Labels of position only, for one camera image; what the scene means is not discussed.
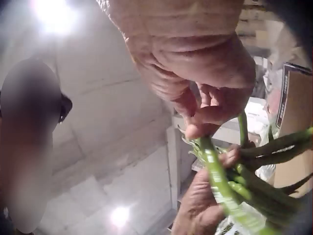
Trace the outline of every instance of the person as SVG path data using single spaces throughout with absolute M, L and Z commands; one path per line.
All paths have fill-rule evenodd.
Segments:
M 188 139 L 214 134 L 244 110 L 255 64 L 235 34 L 243 0 L 97 1 L 122 32 L 143 80 L 184 117 Z M 311 63 L 312 2 L 266 2 L 290 26 Z M 189 81 L 199 88 L 200 106 Z M 222 218 L 202 170 L 182 200 L 172 235 L 214 234 Z M 312 234 L 312 196 L 285 234 Z
M 12 234 L 13 225 L 14 234 L 32 234 L 48 199 L 52 132 L 72 102 L 61 93 L 53 71 L 41 60 L 29 58 L 9 71 L 0 105 L 0 234 Z

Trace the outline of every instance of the ceiling light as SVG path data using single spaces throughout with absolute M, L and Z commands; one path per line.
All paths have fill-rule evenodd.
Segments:
M 111 215 L 111 221 L 116 227 L 123 227 L 128 221 L 129 209 L 125 207 L 116 208 Z
M 45 31 L 68 34 L 73 29 L 76 13 L 65 0 L 32 0 L 32 8 Z

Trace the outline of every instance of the cardboard box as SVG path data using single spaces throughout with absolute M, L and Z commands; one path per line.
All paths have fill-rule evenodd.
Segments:
M 280 109 L 276 125 L 279 137 L 304 130 L 312 125 L 312 73 L 303 67 L 284 64 Z M 277 164 L 274 178 L 275 187 L 291 185 L 312 172 L 312 151 L 308 150 L 286 163 Z M 293 194 L 299 197 L 312 188 L 312 179 Z

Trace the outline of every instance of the long green bean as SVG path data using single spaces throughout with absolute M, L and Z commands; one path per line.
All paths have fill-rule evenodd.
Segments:
M 257 148 L 241 149 L 240 154 L 243 158 L 254 158 L 263 155 L 269 155 L 278 150 L 287 148 L 292 145 L 302 143 L 309 140 L 313 134 L 313 127 L 310 127 L 304 131 L 299 131 L 290 135 L 285 135 L 280 138 Z
M 259 168 L 264 165 L 269 165 L 269 164 L 279 164 L 279 163 L 284 163 L 288 162 L 294 157 L 302 154 L 308 149 L 311 149 L 312 147 L 312 139 L 300 143 L 298 145 L 295 145 L 292 149 L 288 149 L 283 152 L 277 152 L 257 158 L 252 158 L 252 159 L 243 159 L 243 162 L 247 163 L 248 165 L 253 165 L 256 168 Z
M 262 191 L 264 194 L 272 197 L 277 202 L 290 207 L 293 211 L 296 211 L 299 208 L 299 202 L 295 198 L 289 197 L 281 190 L 273 188 L 267 182 L 257 177 L 254 173 L 247 170 L 242 164 L 238 164 L 237 172 L 246 180 L 249 187 Z
M 289 186 L 282 187 L 279 189 L 282 192 L 284 192 L 285 194 L 290 195 L 290 194 L 294 193 L 302 185 L 304 185 L 312 176 L 313 176 L 313 173 L 309 174 L 307 177 L 303 178 L 302 180 L 298 181 L 297 183 L 295 183 L 293 185 L 289 185 Z
M 268 137 L 269 137 L 269 142 L 271 142 L 271 141 L 274 140 L 273 132 L 272 132 L 272 125 L 271 125 L 271 124 L 269 125 L 269 134 L 268 134 Z
M 277 230 L 264 226 L 259 218 L 243 210 L 242 206 L 235 200 L 236 195 L 227 183 L 226 174 L 218 160 L 218 154 L 214 149 L 210 137 L 200 138 L 200 150 L 203 152 L 203 157 L 206 157 L 205 162 L 210 174 L 213 195 L 216 201 L 223 205 L 225 212 L 230 214 L 253 234 L 279 234 Z
M 275 202 L 270 200 L 265 201 L 264 199 L 250 192 L 242 185 L 237 184 L 233 181 L 228 182 L 228 184 L 232 188 L 232 190 L 234 190 L 236 193 L 243 197 L 243 201 L 258 210 L 265 217 L 275 218 L 275 221 L 280 222 L 280 224 L 290 219 L 291 214 L 286 213 L 285 211 L 282 212 L 282 208 L 278 207 Z
M 249 143 L 249 137 L 247 128 L 247 115 L 244 111 L 238 116 L 238 122 L 240 130 L 240 145 L 242 148 L 245 148 Z

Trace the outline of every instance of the hand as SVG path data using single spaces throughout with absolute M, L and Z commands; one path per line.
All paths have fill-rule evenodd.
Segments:
M 144 80 L 184 117 L 187 139 L 214 134 L 224 122 L 237 117 L 254 87 L 255 63 L 237 35 L 211 36 L 207 40 L 215 45 L 179 53 L 133 53 Z M 197 37 L 194 41 L 181 40 L 180 44 L 197 46 Z M 200 105 L 189 88 L 190 81 L 198 86 Z
M 186 138 L 213 134 L 243 111 L 255 83 L 254 60 L 235 33 L 243 0 L 98 2 L 142 78 L 184 117 Z
M 223 167 L 231 167 L 239 158 L 239 146 L 233 145 L 229 152 L 221 154 Z M 223 209 L 215 201 L 206 169 L 199 171 L 182 199 L 172 227 L 172 235 L 213 235 L 224 218 Z

